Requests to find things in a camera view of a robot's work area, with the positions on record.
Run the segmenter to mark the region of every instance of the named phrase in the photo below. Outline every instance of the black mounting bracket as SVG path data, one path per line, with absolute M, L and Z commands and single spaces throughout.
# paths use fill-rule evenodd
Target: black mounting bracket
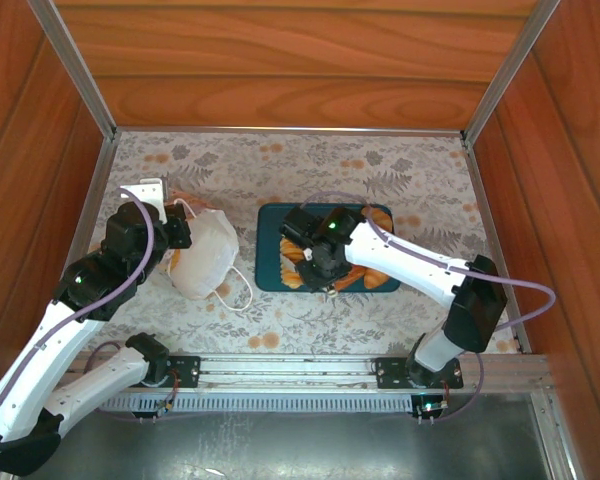
M 425 387 L 429 389 L 444 389 L 444 383 L 451 389 L 464 386 L 460 362 L 453 359 L 437 372 L 435 377 L 422 385 L 413 380 L 408 374 L 409 359 L 405 357 L 381 357 L 374 361 L 376 382 L 379 390 L 395 390 L 405 388 Z
M 180 381 L 178 388 L 198 388 L 200 380 L 200 357 L 191 355 L 170 355 L 166 361 L 166 372 L 174 370 Z M 173 375 L 165 373 L 163 381 L 156 382 L 155 386 L 147 386 L 142 383 L 133 385 L 132 388 L 144 388 L 154 390 L 155 388 L 173 388 Z

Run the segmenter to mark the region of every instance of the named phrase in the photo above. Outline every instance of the teal tray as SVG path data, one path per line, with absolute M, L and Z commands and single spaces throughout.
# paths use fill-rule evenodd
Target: teal tray
M 265 292 L 306 292 L 309 289 L 304 285 L 296 288 L 287 287 L 280 279 L 280 240 L 282 235 L 279 232 L 284 217 L 299 203 L 268 203 L 260 207 L 258 211 L 258 227 L 256 236 L 256 285 Z M 326 217 L 335 207 L 346 207 L 352 210 L 360 210 L 360 205 L 355 203 L 311 203 L 305 209 L 314 214 Z M 384 205 L 374 205 L 389 215 L 389 210 Z M 378 288 L 369 290 L 364 286 L 364 279 L 359 279 L 342 290 L 343 292 L 369 292 L 369 293 L 389 293 L 395 292 L 400 286 L 400 282 L 393 278 L 380 285 Z

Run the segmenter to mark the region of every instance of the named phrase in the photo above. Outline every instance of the white drawstring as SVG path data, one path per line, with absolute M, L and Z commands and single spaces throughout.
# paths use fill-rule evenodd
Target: white drawstring
M 242 278 L 242 280 L 244 280 L 244 283 L 247 284 L 247 288 L 249 289 L 249 301 L 247 302 L 247 304 L 244 307 L 240 307 L 240 308 L 230 307 L 229 305 L 227 305 L 225 303 L 225 301 L 222 299 L 222 297 L 220 295 L 218 295 L 218 292 L 216 292 L 214 290 L 213 293 L 216 294 L 216 297 L 218 297 L 218 300 L 220 300 L 220 303 L 222 303 L 225 307 L 227 307 L 232 312 L 242 312 L 242 311 L 246 310 L 247 308 L 249 308 L 249 306 L 251 305 L 251 302 L 253 302 L 253 289 L 251 288 L 251 284 L 249 283 L 249 281 L 245 278 L 245 276 L 242 274 L 242 272 L 240 270 L 238 270 L 233 265 L 231 265 L 231 269 L 235 270 L 235 272 L 238 275 L 240 275 L 240 277 Z
M 193 218 L 197 218 L 196 212 L 194 212 L 194 211 L 193 211 L 193 208 L 191 208 L 191 205 L 189 205 L 189 204 L 188 204 L 187 202 L 185 202 L 183 199 L 181 199 L 181 198 L 176 198 L 176 199 L 173 201 L 173 203 L 174 203 L 174 204 L 176 204 L 176 203 L 180 203 L 180 204 L 184 205 L 184 207 L 185 207 L 187 210 L 189 210 L 189 213 L 190 213 L 191 215 L 193 215 Z

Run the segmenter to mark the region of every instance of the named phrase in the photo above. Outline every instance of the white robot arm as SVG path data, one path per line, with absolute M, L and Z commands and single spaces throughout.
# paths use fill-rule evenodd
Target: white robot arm
M 312 290 L 329 289 L 352 265 L 361 265 L 386 273 L 447 308 L 447 318 L 411 350 L 405 376 L 417 386 L 432 387 L 441 381 L 451 384 L 456 357 L 464 351 L 486 349 L 507 303 L 501 284 L 468 275 L 475 271 L 497 276 L 495 265 L 481 255 L 473 262 L 449 258 L 389 232 L 380 235 L 377 228 L 362 214 L 346 208 L 336 208 L 323 219 L 296 207 L 284 219 L 280 232 L 303 248 L 305 260 L 296 270 Z
M 165 376 L 169 351 L 153 337 L 131 337 L 108 362 L 72 384 L 55 391 L 77 353 L 118 307 L 135 295 L 169 248 L 188 248 L 190 232 L 181 205 L 165 209 L 159 179 L 125 187 L 140 197 L 151 213 L 155 243 L 141 274 L 110 302 L 73 318 L 136 275 L 147 249 L 147 223 L 132 203 L 107 221 L 102 248 L 70 265 L 54 300 L 31 340 L 0 381 L 0 470 L 28 475 L 48 460 L 62 437 L 85 415 L 111 396 L 142 380 L 157 383 Z M 478 256 L 473 262 L 451 259 L 386 233 L 379 236 L 360 214 L 336 208 L 326 219 L 294 208 L 281 227 L 283 235 L 305 249 L 296 267 L 312 290 L 328 288 L 345 276 L 352 264 L 382 271 L 410 285 L 449 309 L 449 316 L 414 346 L 404 375 L 412 385 L 437 387 L 455 357 L 465 350 L 483 351 L 504 309 L 500 285 L 440 269 L 423 258 L 457 269 L 495 273 L 493 263 Z M 388 239 L 418 253 L 396 252 Z M 51 331 L 55 333 L 46 338 Z
M 169 350 L 141 333 L 104 365 L 52 392 L 78 352 L 135 295 L 167 249 L 191 245 L 182 206 L 164 206 L 162 180 L 123 188 L 146 211 L 129 202 L 108 219 L 102 247 L 66 269 L 42 322 L 0 380 L 1 471 L 32 473 L 73 425 L 108 398 L 165 376 Z

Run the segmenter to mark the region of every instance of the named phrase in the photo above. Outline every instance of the metal floor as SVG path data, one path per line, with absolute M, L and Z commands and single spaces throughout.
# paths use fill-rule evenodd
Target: metal floor
M 31 480 L 549 478 L 528 396 L 483 395 L 448 423 L 399 414 L 92 414 Z

